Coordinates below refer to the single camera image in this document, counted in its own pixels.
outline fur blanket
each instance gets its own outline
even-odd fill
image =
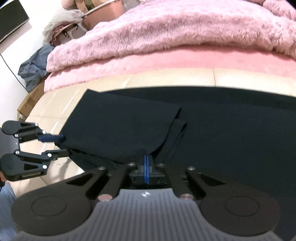
[[[47,71],[97,59],[212,44],[275,50],[296,59],[296,22],[240,0],[146,0],[79,39],[57,46]]]

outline black cable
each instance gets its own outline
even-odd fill
[[[6,66],[9,68],[8,64],[6,63],[6,61],[4,60],[2,54],[0,54],[1,58],[3,59],[4,63],[6,64]],[[19,79],[15,76],[15,78],[17,79],[17,81],[22,85],[22,87],[26,90],[26,87],[23,86],[23,84],[19,81]]]

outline black screen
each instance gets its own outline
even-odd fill
[[[29,20],[28,15],[19,0],[13,0],[0,9],[0,43],[25,22]]]

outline blue jeans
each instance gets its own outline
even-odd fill
[[[18,233],[10,213],[15,199],[11,186],[6,183],[0,192],[0,241],[11,241]]]

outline folded black fabric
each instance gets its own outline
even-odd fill
[[[165,158],[186,125],[179,111],[175,104],[87,90],[60,132],[66,141],[57,145],[84,170],[114,169],[156,150]]]

